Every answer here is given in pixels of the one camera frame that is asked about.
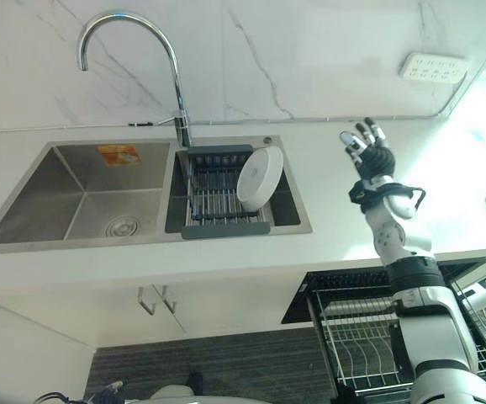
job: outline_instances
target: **cabinet handle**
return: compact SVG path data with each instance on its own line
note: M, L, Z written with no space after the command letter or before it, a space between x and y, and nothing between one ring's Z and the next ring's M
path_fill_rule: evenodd
M141 287L139 287L139 294L138 294L137 300L139 302L139 305L141 305L142 308L144 310L146 310L146 312L150 316L153 316L156 313L156 304L153 301L148 302L145 299L146 299L145 298L145 289L144 289L144 287L141 286Z
M170 310L170 312L172 314L175 314L176 313L176 301L173 301L172 303L170 303L166 297L167 295L167 291L168 291L168 286L164 285L162 287L162 292L161 292L161 298L162 298L162 301L165 303L166 307L168 308L168 310Z

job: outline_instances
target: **white countertop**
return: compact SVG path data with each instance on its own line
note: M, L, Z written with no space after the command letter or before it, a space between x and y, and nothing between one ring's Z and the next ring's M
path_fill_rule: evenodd
M486 133L457 120L382 122L396 179L426 189L421 220L443 258L486 255ZM0 294L72 284L144 284L378 264L372 233L347 192L357 180L338 140L352 123L193 127L195 137L280 135L311 234L0 254ZM0 206L47 141L174 136L172 127L0 133Z

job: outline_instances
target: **double basin sink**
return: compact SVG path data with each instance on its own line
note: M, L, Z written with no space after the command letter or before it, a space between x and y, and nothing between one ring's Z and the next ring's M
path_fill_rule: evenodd
M282 148L277 137L265 142ZM265 146L261 137L195 143ZM132 152L118 160L111 148ZM189 184L188 152L175 140L50 143L0 209L0 253L183 241ZM311 232L286 159L271 201L260 214L267 234ZM205 232L203 238L226 236Z

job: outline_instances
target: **gray floor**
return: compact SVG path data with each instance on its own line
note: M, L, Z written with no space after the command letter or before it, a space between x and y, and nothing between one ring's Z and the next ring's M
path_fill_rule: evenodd
M99 349L86 397L125 380L126 398L145 399L189 371L204 376L204 394L271 403L329 404L330 387L314 329L259 332Z

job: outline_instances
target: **white bowl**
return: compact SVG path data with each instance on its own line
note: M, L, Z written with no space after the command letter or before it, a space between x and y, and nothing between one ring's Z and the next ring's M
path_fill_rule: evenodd
M283 152L276 146L252 153L237 180L237 199L247 212L259 210L275 192L283 174Z

